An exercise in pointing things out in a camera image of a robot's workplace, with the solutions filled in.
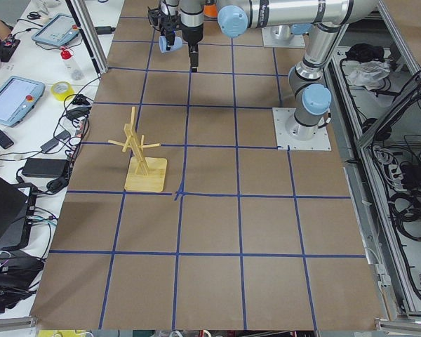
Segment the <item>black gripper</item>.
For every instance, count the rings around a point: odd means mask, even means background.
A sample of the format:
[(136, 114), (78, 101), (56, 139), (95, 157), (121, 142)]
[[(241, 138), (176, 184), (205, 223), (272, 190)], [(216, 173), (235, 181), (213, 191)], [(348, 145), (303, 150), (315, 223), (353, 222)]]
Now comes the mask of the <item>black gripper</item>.
[[(181, 25), (182, 38), (188, 44), (191, 72), (197, 72), (199, 66), (199, 42), (203, 39), (203, 24), (197, 27)], [(175, 46), (176, 33), (171, 32), (171, 46)]]
[(179, 1), (159, 1), (156, 8), (148, 8), (147, 17), (150, 25), (161, 33), (159, 36), (160, 51), (171, 51), (171, 33), (174, 33), (179, 20)]

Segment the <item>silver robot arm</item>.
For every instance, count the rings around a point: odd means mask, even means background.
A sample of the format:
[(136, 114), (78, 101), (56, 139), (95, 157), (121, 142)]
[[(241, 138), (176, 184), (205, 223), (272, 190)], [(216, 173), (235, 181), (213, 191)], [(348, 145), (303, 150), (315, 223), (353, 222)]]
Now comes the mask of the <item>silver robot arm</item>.
[[(370, 14), (376, 1), (357, 0), (245, 0), (213, 1), (224, 35), (237, 38), (247, 29), (261, 29), (265, 46), (304, 48), (300, 62), (290, 69), (288, 83), (296, 109), (286, 121), (288, 134), (310, 140), (328, 112), (332, 95), (321, 84), (326, 65), (347, 26)], [(204, 8), (209, 1), (160, 1), (148, 9), (150, 25), (159, 32), (162, 52), (187, 43), (190, 69), (199, 66), (199, 42), (203, 39)]]
[(180, 29), (188, 44), (190, 69), (197, 72), (199, 66), (199, 42), (203, 39), (203, 10), (205, 1), (180, 0)]

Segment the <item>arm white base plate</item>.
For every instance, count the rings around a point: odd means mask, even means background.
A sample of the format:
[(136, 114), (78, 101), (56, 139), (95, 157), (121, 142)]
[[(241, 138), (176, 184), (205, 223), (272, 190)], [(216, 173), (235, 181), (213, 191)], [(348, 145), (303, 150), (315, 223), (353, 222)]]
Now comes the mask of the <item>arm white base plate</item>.
[(295, 120), (295, 108), (275, 107), (272, 113), (279, 150), (331, 151), (326, 127), (302, 126)]
[(262, 28), (262, 40), (264, 47), (299, 49), (305, 47), (303, 34), (295, 34), (290, 25)]

